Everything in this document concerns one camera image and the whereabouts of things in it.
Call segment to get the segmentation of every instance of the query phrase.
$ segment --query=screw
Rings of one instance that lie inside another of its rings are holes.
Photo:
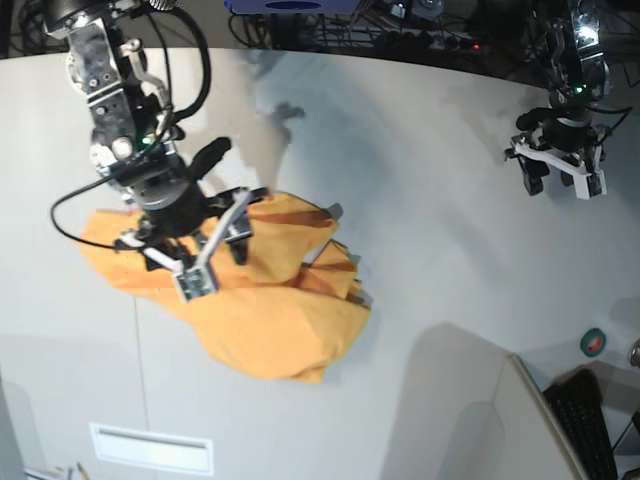
[[[133,144],[127,137],[119,137],[111,144],[111,151],[117,159],[124,160],[133,154]]]

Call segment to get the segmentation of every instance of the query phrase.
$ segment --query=orange cloth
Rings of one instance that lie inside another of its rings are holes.
[[[95,269],[124,292],[162,304],[193,325],[216,360],[260,378],[318,383],[364,327],[369,310],[355,303],[360,284],[347,249],[327,241],[338,223],[324,210],[287,194],[248,208],[253,229],[246,266],[234,263],[228,245],[212,258],[220,291],[183,303],[171,273],[147,272],[143,257],[81,247]],[[202,226],[210,234],[217,220]],[[109,243],[135,228],[137,215],[97,212],[84,238]],[[185,245],[195,251],[189,238]],[[325,245],[311,265],[311,249]]]

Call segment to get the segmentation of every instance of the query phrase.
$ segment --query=white tabletop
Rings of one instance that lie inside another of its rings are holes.
[[[149,57],[162,74],[159,52]],[[63,57],[0,62],[0,369],[13,413],[35,425],[17,432],[26,461],[82,459],[96,478],[127,476],[92,460],[95,421],[213,438],[222,479],[435,479],[460,409],[491,399],[503,351],[545,387],[590,362],[579,341],[592,327],[608,336],[593,366],[619,410],[607,412],[610,434],[620,433],[621,412],[640,406],[624,358],[640,337],[634,117],[607,144],[609,196],[577,200],[554,177],[529,198],[502,150],[517,116],[545,105],[541,90],[369,59],[211,57],[213,90],[184,122],[180,151],[190,159],[227,135],[235,148],[207,179],[214,187],[339,204],[335,238],[360,257],[369,325],[323,385],[306,386],[243,377],[210,360],[188,325],[146,301],[134,309],[47,218],[56,198],[95,179],[89,114]],[[171,60],[180,107],[197,92],[199,60],[186,49]],[[61,219],[79,231],[93,209],[117,205],[105,187]],[[431,444],[434,432],[444,440]]]

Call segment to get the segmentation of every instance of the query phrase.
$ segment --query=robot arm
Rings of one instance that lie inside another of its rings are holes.
[[[536,3],[536,18],[545,31],[549,83],[549,107],[522,115],[506,159],[516,159],[529,195],[543,191],[543,177],[550,167],[561,173],[565,186],[573,186],[578,198],[606,195],[601,162],[604,141],[613,129],[592,125],[593,112],[628,115],[602,110],[597,102],[611,89],[609,67],[599,38],[599,18],[594,0],[559,0]],[[529,32],[531,48],[542,61]]]
[[[246,207],[267,193],[238,188],[205,197],[198,181],[222,159],[231,142],[216,139],[189,166],[176,142],[184,138],[177,121],[195,113],[208,93],[208,57],[203,58],[205,85],[196,105],[176,115],[169,66],[165,88],[147,72],[140,40],[125,38],[117,27],[122,16],[146,15],[157,32],[150,9],[138,0],[46,0],[45,22],[49,34],[69,42],[68,73],[91,112],[90,156],[98,174],[143,212],[137,231],[123,233],[113,246],[98,246],[137,250],[149,270],[170,270],[183,299],[189,301],[217,291],[209,260],[221,242],[231,246],[236,262],[246,262],[251,236]],[[194,35],[204,41],[199,30]],[[206,48],[201,53],[208,55]],[[151,93],[145,93],[143,85]],[[219,221],[207,239],[199,229],[210,217]],[[180,243],[185,236],[196,240],[197,256]]]

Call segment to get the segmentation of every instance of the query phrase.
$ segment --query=cable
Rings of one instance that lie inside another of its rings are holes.
[[[145,149],[138,152],[129,161],[130,163],[127,166],[125,166],[123,169],[118,170],[117,172],[113,172],[105,177],[102,177],[96,180],[93,183],[90,183],[89,185],[85,185],[84,187],[78,188],[77,190],[74,190],[73,192],[64,195],[63,197],[56,200],[54,204],[51,206],[51,209],[49,210],[49,218],[51,219],[51,223],[53,223],[53,226],[55,227],[55,229],[58,232],[60,232],[63,236],[67,237],[70,240],[74,240],[78,243],[82,243],[84,245],[89,245],[96,248],[103,248],[106,250],[120,251],[120,250],[135,250],[135,249],[131,247],[125,247],[125,246],[116,247],[113,245],[105,245],[102,243],[92,242],[90,240],[85,240],[83,238],[72,235],[71,233],[64,230],[58,224],[56,220],[56,209],[63,203],[71,200],[72,198],[75,198],[78,195],[82,195],[83,193],[93,190],[94,188],[97,188],[100,185],[103,185],[107,182],[110,182],[112,180],[117,180],[118,178],[122,177],[127,173],[130,173],[132,170],[137,168],[138,160],[149,155],[149,153],[160,144],[160,142],[162,141],[162,138],[167,133],[167,130],[169,130],[169,128],[173,124],[173,83],[171,80],[171,63],[169,61],[169,49],[167,48],[167,42],[165,41],[165,38],[162,35],[162,32],[158,28],[158,25],[156,24],[156,22],[153,20],[153,17],[151,16],[151,14],[148,11],[145,11],[144,15],[147,17],[147,19],[149,20],[149,23],[151,24],[151,27],[153,28],[156,35],[158,36],[158,40],[160,41],[160,45],[162,46],[162,51],[164,53],[165,70],[166,70],[166,76],[167,76],[167,94],[169,97],[169,104],[165,107],[167,110],[167,113],[164,120],[164,127],[162,128],[162,131],[160,132],[160,134],[156,136],[155,140],[150,145],[148,145]]]
[[[565,89],[561,85],[558,85],[555,82],[555,80],[551,77],[551,74],[547,71],[547,69],[545,68],[544,64],[542,63],[542,59],[538,56],[538,50],[536,49],[535,40],[533,38],[533,33],[531,32],[531,25],[529,25],[529,21],[527,20],[525,22],[525,24],[526,24],[527,35],[529,37],[529,43],[531,45],[531,51],[532,51],[533,56],[534,56],[534,58],[536,60],[536,63],[540,67],[540,70],[544,74],[544,76],[547,79],[547,81],[551,84],[553,89],[559,91],[562,94],[565,94],[566,92],[563,91]]]
[[[602,138],[602,140],[600,140],[599,142],[595,143],[595,146],[597,146],[597,147],[602,145],[607,138],[612,136],[613,133],[616,131],[616,129],[620,125],[622,125],[622,123],[627,119],[629,114],[633,111],[633,107],[621,108],[619,110],[603,110],[601,108],[588,107],[588,106],[584,107],[584,108],[586,108],[587,110],[590,110],[592,112],[595,112],[595,113],[600,113],[602,115],[622,115],[622,117],[620,117],[620,119],[618,119],[618,121],[616,123],[614,123],[612,127],[608,128],[607,133]]]
[[[233,28],[233,20],[235,18],[237,18],[239,15],[236,15],[235,13],[232,13],[231,16],[229,17],[229,20],[227,20],[227,27],[229,28],[229,32],[231,33],[231,35],[233,35],[233,38],[236,39],[236,41],[238,43],[240,43],[241,45],[244,45],[247,48],[255,48],[254,45],[251,45],[248,42],[245,42],[244,40],[242,40],[240,38],[240,36],[236,33],[236,31]]]
[[[49,218],[51,219],[51,223],[53,223],[54,228],[63,236],[67,237],[68,239],[74,240],[84,245],[89,245],[91,247],[103,248],[105,250],[114,250],[114,251],[135,250],[135,249],[132,249],[131,247],[124,247],[124,246],[115,247],[113,245],[105,245],[103,243],[92,242],[91,240],[85,240],[84,238],[76,237],[75,235],[72,235],[66,230],[64,230],[56,220],[56,209],[60,205],[62,205],[64,202],[71,200],[72,198],[77,197],[78,195],[82,195],[83,193],[88,192],[89,190],[93,190],[94,188],[99,187],[100,185],[103,185],[107,182],[116,180],[118,177],[122,175],[122,173],[123,171],[119,171],[117,173],[112,173],[111,175],[107,175],[106,177],[102,177],[101,179],[96,180],[95,182],[90,183],[89,185],[85,185],[84,187],[81,187],[77,190],[74,190],[71,193],[67,193],[65,196],[60,197],[58,200],[56,200],[54,204],[51,205],[51,209],[49,210]]]
[[[624,76],[627,77],[627,85],[629,88],[634,88],[640,85],[640,80],[636,80],[635,82],[631,82],[631,78],[629,77],[629,72],[627,71],[627,65],[622,64],[622,69],[624,70]]]
[[[178,123],[185,118],[193,116],[202,108],[204,102],[207,100],[209,92],[211,91],[211,59],[209,58],[209,45],[207,44],[207,39],[193,17],[179,7],[175,7],[166,13],[173,15],[182,21],[182,23],[184,23],[184,25],[189,29],[191,35],[193,35],[193,39],[196,41],[196,45],[198,46],[200,61],[202,63],[202,85],[200,86],[200,92],[191,105],[174,113],[173,121],[174,123]],[[156,31],[156,34],[159,34],[158,38],[162,36],[159,30]]]

